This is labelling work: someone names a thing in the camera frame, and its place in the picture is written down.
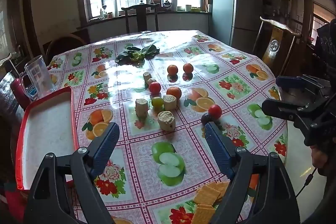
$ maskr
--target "mug handle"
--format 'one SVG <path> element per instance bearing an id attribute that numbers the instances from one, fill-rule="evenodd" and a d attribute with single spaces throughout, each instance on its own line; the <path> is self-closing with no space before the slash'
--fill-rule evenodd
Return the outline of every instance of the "mug handle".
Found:
<path id="1" fill-rule="evenodd" d="M 27 72 L 24 71 L 23 73 L 20 74 L 20 82 L 21 82 L 21 86 L 22 86 L 22 89 L 23 89 L 23 92 L 26 94 L 26 96 L 31 99 L 32 101 L 35 100 L 38 96 L 37 92 L 35 93 L 35 95 L 31 95 L 29 94 L 29 92 L 26 90 L 26 87 L 23 83 L 23 77 L 25 77 L 27 75 Z"/>

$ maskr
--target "glass mug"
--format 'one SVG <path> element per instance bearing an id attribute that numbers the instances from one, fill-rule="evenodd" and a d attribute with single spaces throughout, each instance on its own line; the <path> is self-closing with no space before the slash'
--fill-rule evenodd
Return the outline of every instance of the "glass mug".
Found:
<path id="1" fill-rule="evenodd" d="M 36 93 L 34 95 L 28 93 L 23 83 L 23 77 L 26 75 L 28 75 L 31 83 L 36 89 Z M 55 84 L 51 80 L 50 74 L 48 72 L 47 66 L 44 63 L 42 55 L 33 58 L 25 65 L 25 71 L 20 75 L 20 81 L 23 91 L 28 96 L 28 98 L 32 100 L 35 100 L 37 96 L 42 98 L 56 91 Z"/>

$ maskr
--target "bread roll piece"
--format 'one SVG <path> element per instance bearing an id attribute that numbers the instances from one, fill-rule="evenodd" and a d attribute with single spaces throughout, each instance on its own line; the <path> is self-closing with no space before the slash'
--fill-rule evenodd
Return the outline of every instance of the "bread roll piece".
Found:
<path id="1" fill-rule="evenodd" d="M 147 84 L 150 85 L 151 83 L 156 82 L 155 78 L 149 78 Z"/>
<path id="2" fill-rule="evenodd" d="M 162 99 L 163 99 L 163 106 L 165 107 L 165 110 L 173 110 L 176 108 L 177 99 L 175 96 L 164 95 Z"/>
<path id="3" fill-rule="evenodd" d="M 148 113 L 148 102 L 146 99 L 135 100 L 135 113 L 139 118 L 146 118 Z"/>
<path id="4" fill-rule="evenodd" d="M 160 112 L 157 116 L 157 121 L 162 130 L 172 132 L 175 130 L 176 121 L 174 115 L 170 111 Z"/>
<path id="5" fill-rule="evenodd" d="M 149 72 L 145 72 L 145 73 L 143 74 L 143 78 L 144 78 L 144 80 L 145 80 L 145 83 L 147 83 L 147 81 L 148 81 L 150 78 L 152 78 L 152 75 L 151 75 Z"/>

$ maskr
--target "refrigerator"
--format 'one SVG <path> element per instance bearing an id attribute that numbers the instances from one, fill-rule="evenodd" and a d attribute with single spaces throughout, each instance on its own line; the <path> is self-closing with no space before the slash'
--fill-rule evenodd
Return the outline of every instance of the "refrigerator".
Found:
<path id="1" fill-rule="evenodd" d="M 263 0 L 213 0 L 210 36 L 233 48 L 252 53 L 262 11 Z"/>

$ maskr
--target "stack of crackers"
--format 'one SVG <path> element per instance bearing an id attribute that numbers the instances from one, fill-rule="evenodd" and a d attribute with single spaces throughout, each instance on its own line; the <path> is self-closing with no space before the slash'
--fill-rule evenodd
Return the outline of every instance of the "stack of crackers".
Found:
<path id="1" fill-rule="evenodd" d="M 194 202 L 197 207 L 191 221 L 192 224 L 206 224 L 211 220 L 216 211 L 213 205 L 222 200 L 229 183 L 213 181 L 196 190 Z"/>

